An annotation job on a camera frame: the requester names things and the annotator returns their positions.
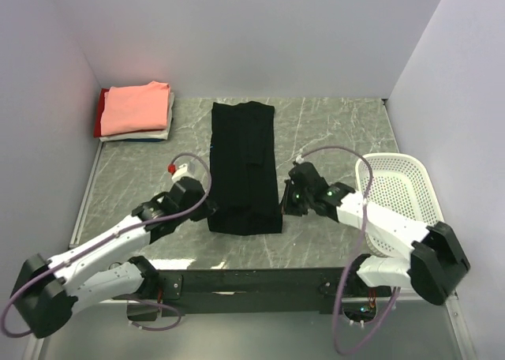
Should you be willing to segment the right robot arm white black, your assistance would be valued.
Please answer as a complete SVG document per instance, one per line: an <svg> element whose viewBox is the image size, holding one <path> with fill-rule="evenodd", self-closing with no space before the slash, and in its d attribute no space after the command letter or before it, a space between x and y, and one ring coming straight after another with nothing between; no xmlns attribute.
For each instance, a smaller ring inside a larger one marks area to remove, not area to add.
<svg viewBox="0 0 505 360"><path fill-rule="evenodd" d="M297 163L285 181L281 210L318 216L364 229L380 255L360 257L346 277L350 293L363 296L373 287L415 291L441 306L470 270L469 260L451 226L408 218L374 202L342 182L327 183L312 163Z"/></svg>

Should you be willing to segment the black t shirt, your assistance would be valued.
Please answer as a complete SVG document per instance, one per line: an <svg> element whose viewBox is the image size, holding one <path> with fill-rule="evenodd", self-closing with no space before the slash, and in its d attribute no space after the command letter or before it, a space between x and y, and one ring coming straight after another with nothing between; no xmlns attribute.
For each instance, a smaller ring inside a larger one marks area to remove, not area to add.
<svg viewBox="0 0 505 360"><path fill-rule="evenodd" d="M215 233L280 234L282 213L275 166L275 108L255 101L211 109L208 218Z"/></svg>

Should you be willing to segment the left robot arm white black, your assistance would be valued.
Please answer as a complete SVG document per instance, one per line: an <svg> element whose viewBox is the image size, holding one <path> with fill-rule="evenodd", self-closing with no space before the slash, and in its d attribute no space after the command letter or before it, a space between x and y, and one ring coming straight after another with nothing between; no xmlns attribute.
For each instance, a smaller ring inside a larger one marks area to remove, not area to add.
<svg viewBox="0 0 505 360"><path fill-rule="evenodd" d="M96 303L122 295L149 298L159 273L144 257L116 268L125 255L173 234L187 220L206 219L215 212L208 192L195 178L183 177L171 189L134 208L108 231L81 246L49 259L40 254L21 266L8 304L28 326L28 334L48 337L72 316Z"/></svg>

